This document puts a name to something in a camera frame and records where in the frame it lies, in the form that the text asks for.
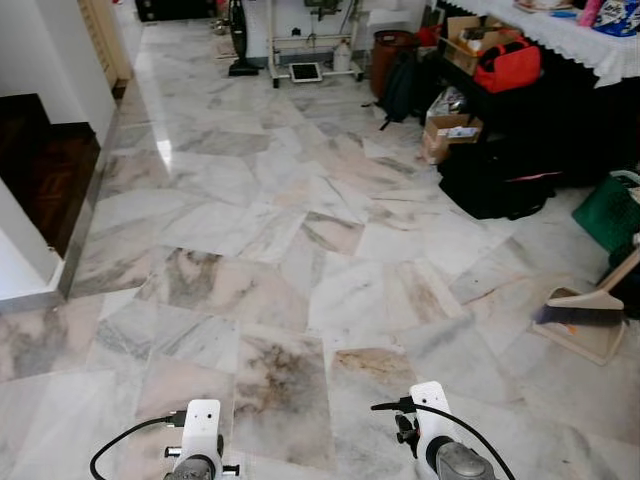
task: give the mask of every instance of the black cable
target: black cable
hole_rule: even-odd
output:
[[[347,8],[347,13],[345,13],[344,18],[342,19],[342,25],[340,25],[340,34],[342,34],[342,30],[344,29],[344,25],[345,25],[345,23],[347,23],[347,18],[349,18],[349,15],[351,15],[351,9],[353,8],[354,2],[355,2],[355,0],[351,0],[351,2],[349,2],[349,7]]]
[[[487,450],[489,450],[491,455],[493,455],[493,458],[496,459],[496,461],[498,462],[502,470],[504,470],[504,473],[507,474],[507,478],[509,480],[515,480],[513,473],[511,473],[511,470],[509,469],[507,464],[504,462],[504,460],[502,460],[502,457],[500,456],[500,454],[498,454],[496,449],[493,448],[493,446],[489,443],[489,441],[486,438],[484,438],[482,434],[478,432],[475,428],[473,428],[471,425],[460,420],[458,417],[451,415],[450,413],[443,412],[442,410],[438,410],[437,408],[427,407],[426,405],[419,405],[417,403],[413,405],[409,404],[409,406],[413,406],[417,410],[424,410],[425,412],[431,412],[431,413],[435,413],[436,415],[440,415],[441,417],[451,420],[452,422],[457,423],[461,427],[471,432],[478,440],[480,440],[480,443],[482,443],[487,448]],[[374,405],[373,407],[371,407],[371,410],[403,410],[405,408],[407,408],[406,404],[381,403],[380,405]]]
[[[120,440],[122,440],[124,437],[127,437],[129,435],[131,435],[133,432],[140,430],[141,428],[144,427],[148,427],[149,425],[153,425],[156,423],[171,423],[173,419],[173,416],[168,416],[168,417],[160,417],[160,418],[153,418],[151,420],[147,420],[145,422],[139,423],[138,425],[136,425],[135,427],[130,428],[129,430],[127,430],[124,433],[121,433],[120,435],[118,435],[116,438],[114,438],[113,440],[111,440],[109,443],[107,443],[104,447],[102,447],[100,450],[98,450],[98,452],[93,456],[93,458],[91,459],[91,463],[89,463],[89,470],[91,471],[91,475],[93,476],[93,478],[95,478],[95,480],[106,480],[102,475],[100,475],[98,473],[98,471],[96,470],[96,462],[98,461],[98,459],[107,451],[109,450],[111,447],[113,447],[116,443],[118,443]]]

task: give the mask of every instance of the vacuum cleaner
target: vacuum cleaner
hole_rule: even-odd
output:
[[[247,61],[247,20],[244,16],[241,0],[231,0],[229,2],[229,25],[231,26],[233,48],[238,55],[238,60],[229,67],[229,76],[257,75],[260,68]]]

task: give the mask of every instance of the black bag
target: black bag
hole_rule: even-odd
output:
[[[533,215],[555,195],[557,172],[523,161],[512,147],[504,141],[451,145],[450,157],[438,167],[440,188],[480,220]]]
[[[416,61],[412,53],[400,52],[384,87],[384,95],[378,102],[386,113],[384,124],[380,130],[387,128],[391,122],[402,122],[411,112],[413,78]]]

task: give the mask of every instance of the wooden step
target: wooden step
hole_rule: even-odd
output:
[[[62,258],[99,152],[89,124],[52,125],[43,148],[3,175],[27,216]]]

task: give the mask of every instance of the storage box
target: storage box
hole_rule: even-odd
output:
[[[432,164],[442,163],[449,156],[449,145],[476,143],[482,132],[482,121],[470,115],[429,117],[422,134],[422,157]]]
[[[480,26],[482,26],[482,19],[477,16],[451,17],[447,19],[448,37],[440,37],[440,40],[445,43],[444,58],[471,76],[476,71],[480,57],[473,54],[464,45],[460,45],[458,39],[464,29]],[[479,43],[478,52],[480,53],[496,45],[511,43],[521,35],[519,30],[491,16],[487,17],[484,26],[504,26],[505,28],[486,32],[482,39],[475,41]]]

